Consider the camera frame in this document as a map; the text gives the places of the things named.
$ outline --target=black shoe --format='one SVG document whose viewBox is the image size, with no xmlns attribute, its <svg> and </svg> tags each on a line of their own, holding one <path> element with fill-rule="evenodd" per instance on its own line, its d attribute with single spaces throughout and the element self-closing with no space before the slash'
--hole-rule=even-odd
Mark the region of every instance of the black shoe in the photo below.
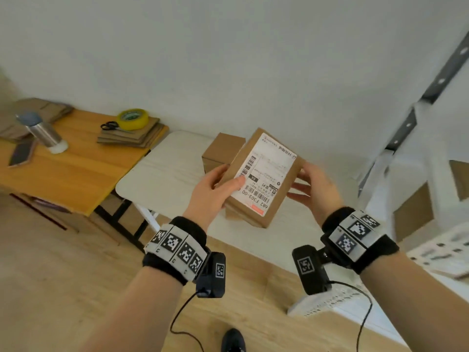
<svg viewBox="0 0 469 352">
<path fill-rule="evenodd" d="M 246 352 L 241 332 L 237 329 L 228 330 L 221 341 L 221 352 Z"/>
</svg>

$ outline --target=wire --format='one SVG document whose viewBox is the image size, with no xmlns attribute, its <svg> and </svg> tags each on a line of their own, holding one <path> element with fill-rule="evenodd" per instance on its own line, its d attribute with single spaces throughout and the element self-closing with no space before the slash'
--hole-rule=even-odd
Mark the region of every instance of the wire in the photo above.
<svg viewBox="0 0 469 352">
<path fill-rule="evenodd" d="M 363 330 L 363 326 L 365 326 L 365 321 L 366 319 L 368 318 L 368 315 L 370 314 L 370 312 L 372 312 L 372 307 L 373 307 L 373 301 L 372 301 L 372 298 L 367 294 L 365 293 L 363 290 L 360 290 L 358 288 L 355 288 L 353 285 L 350 285 L 350 284 L 347 284 L 347 283 L 342 283 L 342 282 L 336 282 L 334 280 L 331 280 L 329 281 L 329 283 L 331 284 L 340 284 L 340 285 L 345 285 L 345 286 L 348 286 L 349 288 L 352 288 L 352 289 L 355 289 L 356 291 L 360 292 L 361 294 L 363 294 L 364 296 L 366 296 L 368 298 L 368 300 L 370 301 L 370 307 L 365 315 L 365 318 L 363 319 L 363 322 L 362 324 L 360 325 L 360 331 L 358 331 L 358 336 L 356 338 L 356 352 L 358 352 L 358 345 L 360 344 L 360 335 L 362 334 L 362 330 Z"/>
<path fill-rule="evenodd" d="M 197 337 L 195 337 L 194 335 L 190 334 L 189 332 L 186 332 L 186 331 L 174 331 L 173 330 L 173 325 L 174 323 L 176 322 L 176 319 L 178 318 L 179 314 L 181 313 L 181 311 L 186 307 L 186 305 L 192 300 L 192 298 L 194 296 L 196 296 L 198 293 L 201 293 L 203 290 L 201 291 L 196 291 L 194 294 L 192 294 L 192 296 L 186 300 L 186 302 L 184 303 L 184 305 L 179 309 L 179 311 L 177 312 L 176 316 L 174 317 L 173 319 L 173 322 L 171 323 L 171 326 L 169 328 L 169 332 L 171 332 L 172 334 L 175 334 L 175 335 L 187 335 L 187 336 L 191 336 L 193 339 L 195 339 L 197 341 L 197 343 L 199 344 L 200 346 L 200 349 L 202 350 L 202 352 L 205 352 L 203 347 L 202 347 L 202 343 L 200 343 L 199 339 Z"/>
</svg>

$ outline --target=forearm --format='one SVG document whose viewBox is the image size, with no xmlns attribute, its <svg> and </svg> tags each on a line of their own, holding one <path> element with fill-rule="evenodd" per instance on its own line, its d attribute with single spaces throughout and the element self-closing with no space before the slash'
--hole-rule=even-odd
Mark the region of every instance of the forearm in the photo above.
<svg viewBox="0 0 469 352">
<path fill-rule="evenodd" d="M 412 351 L 469 346 L 469 304 L 404 253 L 379 257 L 360 278 Z"/>
<path fill-rule="evenodd" d="M 181 290 L 172 276 L 143 267 L 82 351 L 160 351 Z"/>
</svg>

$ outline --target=white tabletop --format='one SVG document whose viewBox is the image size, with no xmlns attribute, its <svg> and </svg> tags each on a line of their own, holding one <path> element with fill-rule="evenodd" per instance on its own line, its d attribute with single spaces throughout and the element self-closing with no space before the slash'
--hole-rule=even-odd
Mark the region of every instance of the white tabletop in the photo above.
<svg viewBox="0 0 469 352">
<path fill-rule="evenodd" d="M 165 216 L 181 215 L 204 175 L 202 154 L 212 141 L 186 131 L 169 134 L 117 183 L 117 193 Z M 208 230 L 209 236 L 294 273 L 292 250 L 304 244 L 323 247 L 321 234 L 311 212 L 288 198 L 267 229 L 227 220 L 222 212 Z M 331 279 L 352 279 L 350 270 L 336 265 L 326 271 Z"/>
</svg>

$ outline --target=yellow tape roll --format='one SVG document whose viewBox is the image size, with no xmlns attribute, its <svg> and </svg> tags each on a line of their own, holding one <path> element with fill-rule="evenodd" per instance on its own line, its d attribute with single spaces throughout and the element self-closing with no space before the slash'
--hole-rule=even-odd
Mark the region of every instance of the yellow tape roll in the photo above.
<svg viewBox="0 0 469 352">
<path fill-rule="evenodd" d="M 117 115 L 116 122 L 125 131 L 139 130 L 148 124 L 148 112 L 142 109 L 130 109 Z"/>
</svg>

